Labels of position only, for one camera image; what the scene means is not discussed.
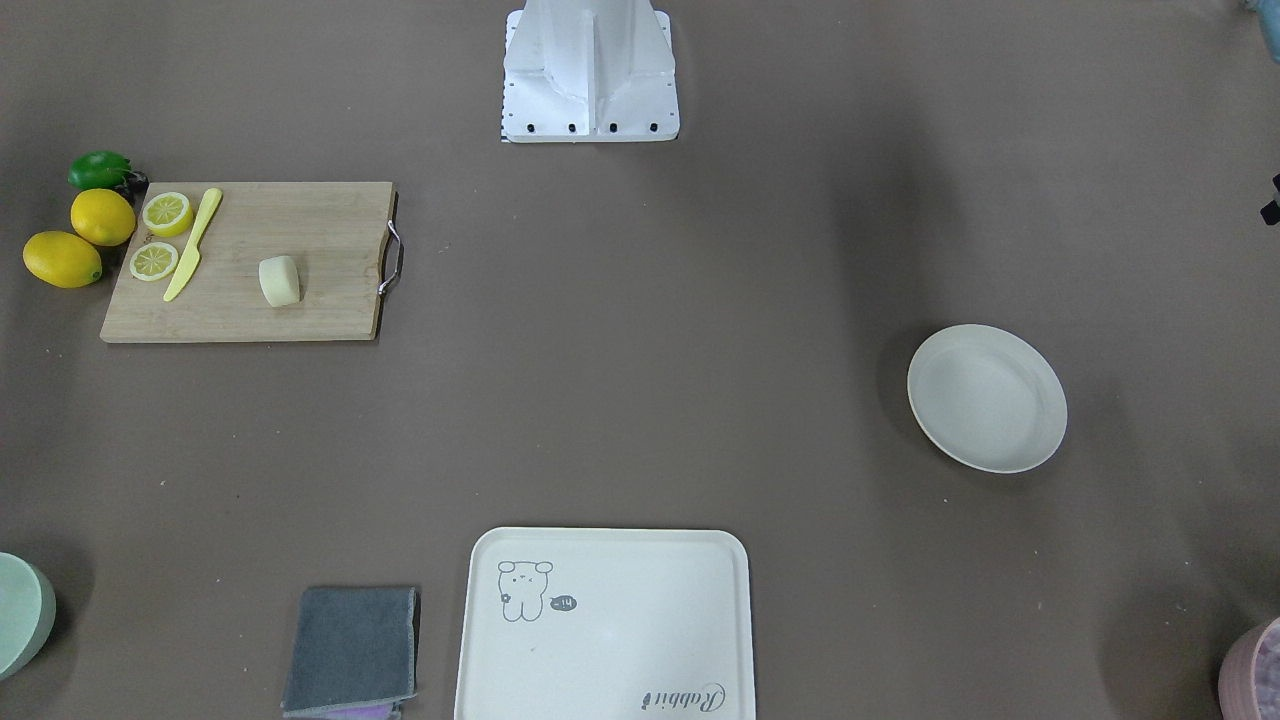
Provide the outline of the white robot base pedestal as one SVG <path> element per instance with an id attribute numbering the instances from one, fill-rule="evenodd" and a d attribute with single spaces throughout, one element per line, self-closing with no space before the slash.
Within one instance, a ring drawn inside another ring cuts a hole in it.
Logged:
<path id="1" fill-rule="evenodd" d="M 678 137 L 671 18 L 649 1 L 527 1 L 504 23 L 500 140 Z"/>

